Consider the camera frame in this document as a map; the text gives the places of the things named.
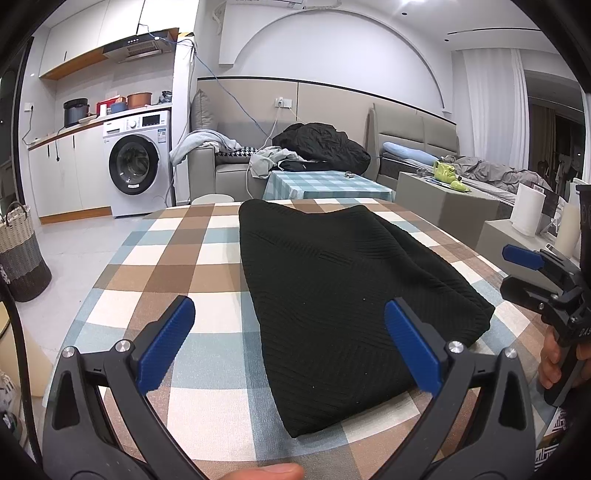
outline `white cabinet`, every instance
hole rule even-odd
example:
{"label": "white cabinet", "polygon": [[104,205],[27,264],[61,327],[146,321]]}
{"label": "white cabinet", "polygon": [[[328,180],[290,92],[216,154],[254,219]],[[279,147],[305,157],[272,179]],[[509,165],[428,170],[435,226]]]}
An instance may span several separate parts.
{"label": "white cabinet", "polygon": [[108,187],[111,178],[103,149],[101,127],[89,128],[74,134],[76,174],[84,210],[110,205]]}
{"label": "white cabinet", "polygon": [[31,150],[29,164],[40,217],[82,210],[72,135]]}
{"label": "white cabinet", "polygon": [[98,46],[135,35],[144,0],[109,0]]}
{"label": "white cabinet", "polygon": [[175,27],[179,32],[192,32],[198,6],[199,0],[145,0],[138,34]]}
{"label": "white cabinet", "polygon": [[50,30],[41,59],[40,76],[97,47],[108,3],[109,0],[103,0],[94,4]]}

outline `white stool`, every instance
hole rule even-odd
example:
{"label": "white stool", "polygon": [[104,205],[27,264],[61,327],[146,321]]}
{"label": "white stool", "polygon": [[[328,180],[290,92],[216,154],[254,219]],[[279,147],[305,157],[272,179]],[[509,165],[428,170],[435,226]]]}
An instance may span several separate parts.
{"label": "white stool", "polygon": [[210,193],[196,198],[191,202],[191,205],[204,205],[206,203],[232,203],[234,199],[229,195],[222,195],[221,193]]}

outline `basket handle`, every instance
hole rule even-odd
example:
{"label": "basket handle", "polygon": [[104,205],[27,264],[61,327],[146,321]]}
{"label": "basket handle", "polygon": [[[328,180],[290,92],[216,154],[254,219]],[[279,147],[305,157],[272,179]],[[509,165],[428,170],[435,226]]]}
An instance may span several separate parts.
{"label": "basket handle", "polygon": [[21,202],[12,202],[10,205],[8,205],[8,208],[6,209],[6,215],[4,217],[2,217],[2,221],[4,223],[6,223],[7,226],[10,226],[10,223],[8,223],[8,214],[10,212],[12,212],[12,210],[16,210],[16,208],[11,210],[12,205],[16,205],[17,208],[20,207],[22,209],[23,212],[25,212],[25,220],[28,218],[29,214],[27,213],[26,208],[23,206],[23,204]]}

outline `washing machine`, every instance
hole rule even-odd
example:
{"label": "washing machine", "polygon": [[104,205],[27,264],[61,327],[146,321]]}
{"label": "washing machine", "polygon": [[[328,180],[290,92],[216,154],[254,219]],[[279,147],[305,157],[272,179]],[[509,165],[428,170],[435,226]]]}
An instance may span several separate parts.
{"label": "washing machine", "polygon": [[175,206],[168,110],[105,122],[103,140],[114,217]]}

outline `brown pot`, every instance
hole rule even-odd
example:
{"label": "brown pot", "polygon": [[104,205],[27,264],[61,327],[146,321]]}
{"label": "brown pot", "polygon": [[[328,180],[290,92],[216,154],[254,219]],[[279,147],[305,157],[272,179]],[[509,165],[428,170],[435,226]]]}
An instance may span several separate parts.
{"label": "brown pot", "polygon": [[139,108],[152,104],[152,94],[149,92],[132,93],[127,96],[127,108]]}

